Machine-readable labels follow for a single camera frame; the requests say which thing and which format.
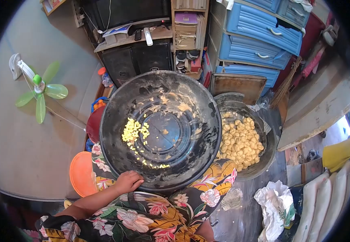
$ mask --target hand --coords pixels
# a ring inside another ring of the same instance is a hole
[[[125,194],[128,192],[133,192],[142,183],[144,178],[135,171],[128,171],[121,173],[116,183],[113,185],[115,190],[120,194]]]

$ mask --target orange lid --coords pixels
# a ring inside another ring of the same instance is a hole
[[[103,74],[105,74],[105,72],[106,72],[105,67],[102,67],[102,68],[100,68],[100,70],[97,71],[97,74],[103,75]]]
[[[81,197],[86,197],[97,192],[91,152],[83,151],[76,154],[70,164],[69,175],[74,190]]]

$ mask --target drawer handle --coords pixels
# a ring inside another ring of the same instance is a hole
[[[297,13],[297,15],[304,17],[304,14],[300,13],[299,11],[297,11],[294,7],[292,7],[292,10]]]
[[[270,31],[272,32],[272,34],[274,34],[274,35],[283,35],[283,33],[276,33],[276,32],[274,32],[272,28],[269,28],[269,30],[270,30]]]
[[[260,55],[260,53],[255,53],[255,54],[258,55],[258,56],[261,57],[261,58],[269,58],[268,55]]]

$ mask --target white remote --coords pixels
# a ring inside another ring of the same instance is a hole
[[[147,45],[148,46],[153,45],[151,33],[149,32],[148,28],[144,28],[144,35],[146,36]]]

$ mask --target floral dress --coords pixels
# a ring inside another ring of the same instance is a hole
[[[109,172],[102,162],[99,144],[95,144],[92,158],[94,169]],[[119,196],[88,219],[42,216],[35,226],[42,241],[207,242],[195,232],[229,191],[236,176],[233,161],[215,160],[198,180],[168,199],[147,192],[131,192]],[[109,174],[96,177],[98,190],[114,184],[114,179],[108,177]]]

